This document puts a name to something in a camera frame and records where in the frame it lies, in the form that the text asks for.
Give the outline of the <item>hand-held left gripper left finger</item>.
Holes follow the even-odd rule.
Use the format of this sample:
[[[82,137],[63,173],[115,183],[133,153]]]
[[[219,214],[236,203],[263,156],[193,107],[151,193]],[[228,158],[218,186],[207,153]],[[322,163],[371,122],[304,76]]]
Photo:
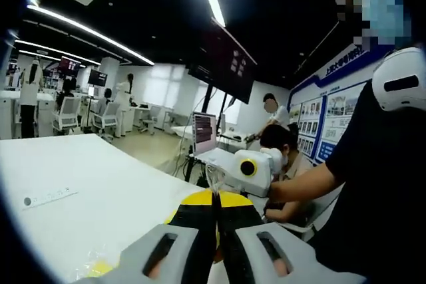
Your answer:
[[[114,267],[95,263],[77,283],[207,283],[216,254],[215,195],[205,189],[124,249]]]

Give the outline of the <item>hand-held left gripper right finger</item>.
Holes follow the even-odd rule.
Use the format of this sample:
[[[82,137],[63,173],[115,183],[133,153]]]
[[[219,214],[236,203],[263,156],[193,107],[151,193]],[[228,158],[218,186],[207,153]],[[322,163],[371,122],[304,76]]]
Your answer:
[[[263,223],[248,198],[220,190],[213,199],[230,283],[365,283],[319,263],[314,249],[281,225]]]

